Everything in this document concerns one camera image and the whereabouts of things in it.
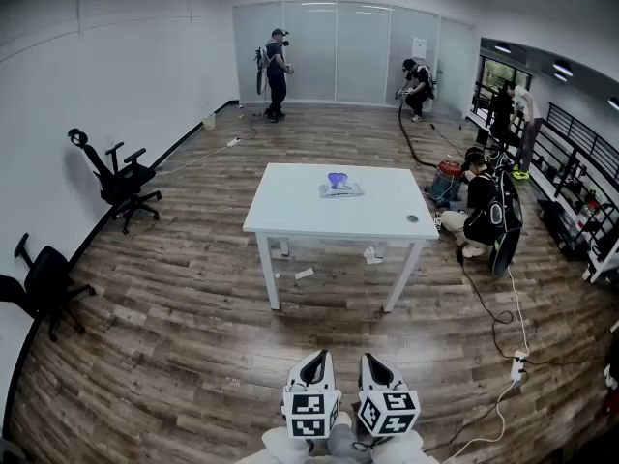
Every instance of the paper notice on wall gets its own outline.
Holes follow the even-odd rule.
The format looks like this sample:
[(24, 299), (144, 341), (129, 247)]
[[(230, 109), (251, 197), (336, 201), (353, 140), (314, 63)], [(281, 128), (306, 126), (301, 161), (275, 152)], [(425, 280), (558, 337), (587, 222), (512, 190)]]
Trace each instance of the paper notice on wall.
[(413, 38), (413, 58), (426, 60), (427, 40), (424, 38)]

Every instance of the frosted glass panel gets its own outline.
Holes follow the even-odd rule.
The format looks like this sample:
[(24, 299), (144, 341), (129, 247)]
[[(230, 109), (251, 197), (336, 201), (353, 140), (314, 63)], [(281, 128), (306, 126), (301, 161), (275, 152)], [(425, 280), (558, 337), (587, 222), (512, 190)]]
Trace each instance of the frosted glass panel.
[(236, 63), (242, 102), (264, 99), (256, 94), (257, 67), (253, 59), (255, 51), (271, 40), (273, 30), (282, 27), (281, 20), (281, 2), (234, 8)]
[(339, 102), (385, 102), (390, 12), (339, 2)]
[(462, 114), (471, 104), (475, 71), (473, 28), (449, 19), (441, 21), (438, 52), (437, 102)]
[(427, 64), (436, 77), (436, 43), (438, 35), (438, 15), (409, 11), (392, 7), (391, 38), (389, 39), (389, 79), (387, 81), (387, 104), (399, 104), (395, 93), (402, 85), (404, 73), (402, 62), (413, 57), (413, 39), (427, 40), (426, 57), (413, 57), (418, 64)]
[(290, 33), (286, 62), (294, 67), (288, 77), (288, 97), (297, 100), (336, 98), (337, 5), (284, 2), (283, 20)]

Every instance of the white table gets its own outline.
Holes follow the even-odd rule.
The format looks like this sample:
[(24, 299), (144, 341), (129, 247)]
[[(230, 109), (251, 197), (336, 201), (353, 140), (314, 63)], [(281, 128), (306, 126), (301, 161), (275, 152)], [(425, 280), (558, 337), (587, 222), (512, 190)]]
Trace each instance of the white table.
[(3, 422), (19, 356), (34, 320), (14, 303), (0, 303), (0, 462), (5, 451), (25, 458), (21, 448), (2, 439)]
[[(318, 188), (329, 183), (331, 172), (345, 173), (348, 181), (359, 184), (365, 194), (320, 198)], [(381, 243), (381, 251), (387, 243), (408, 245), (401, 272), (383, 306), (386, 312), (393, 310), (424, 243), (438, 239), (410, 170), (345, 165), (269, 163), (243, 230), (255, 232), (272, 309), (280, 308), (280, 300), (269, 239), (282, 242), (282, 254), (287, 253), (287, 239), (299, 237), (372, 241)]]

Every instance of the chair base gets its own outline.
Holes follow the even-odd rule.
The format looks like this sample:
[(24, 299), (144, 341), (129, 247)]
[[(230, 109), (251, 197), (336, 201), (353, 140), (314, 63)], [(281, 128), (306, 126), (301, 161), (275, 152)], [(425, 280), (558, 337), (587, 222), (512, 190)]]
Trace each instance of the chair base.
[(149, 199), (152, 199), (154, 197), (156, 197), (158, 201), (161, 200), (161, 192), (157, 190), (155, 192), (151, 192), (150, 194), (146, 194), (145, 196), (138, 196), (137, 194), (134, 194), (127, 203), (125, 203), (116, 211), (113, 217), (114, 219), (117, 219), (122, 214), (125, 215), (123, 234), (129, 234), (129, 222), (133, 218), (133, 213), (135, 213), (135, 210), (143, 210), (145, 212), (152, 213), (155, 220), (159, 219), (159, 212), (154, 208), (151, 208), (150, 206), (144, 204), (145, 201), (148, 201)]
[(71, 316), (71, 319), (74, 321), (74, 329), (78, 334), (82, 335), (84, 332), (86, 332), (84, 326), (80, 323), (75, 314), (69, 308), (69, 301), (86, 290), (91, 296), (94, 296), (97, 293), (97, 291), (92, 285), (82, 285), (81, 287), (78, 287), (77, 289), (68, 292), (65, 303), (60, 306), (59, 309), (51, 313), (51, 318), (49, 320), (49, 330), (47, 332), (49, 334), (49, 340), (51, 340), (52, 342), (58, 340), (58, 337), (55, 335), (54, 330), (56, 330), (56, 326), (58, 325), (58, 321), (60, 321), (60, 316), (63, 311), (65, 311), (67, 314), (69, 314), (69, 316)]

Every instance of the ceiling light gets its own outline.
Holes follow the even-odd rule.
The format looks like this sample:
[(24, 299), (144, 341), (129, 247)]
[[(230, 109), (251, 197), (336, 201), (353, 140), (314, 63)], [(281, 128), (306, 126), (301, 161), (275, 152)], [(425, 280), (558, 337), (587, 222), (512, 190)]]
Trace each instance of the ceiling light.
[(381, 11), (389, 11), (389, 12), (393, 12), (393, 9), (389, 9), (387, 7), (376, 7), (374, 5), (362, 5), (362, 7), (364, 9), (380, 9)]
[(554, 67), (557, 71), (568, 75), (569, 77), (574, 77), (570, 64), (568, 64), (565, 60), (557, 60), (552, 67)]
[(503, 51), (505, 53), (512, 53), (512, 51), (510, 50), (510, 47), (507, 44), (497, 43), (494, 47), (499, 51)]

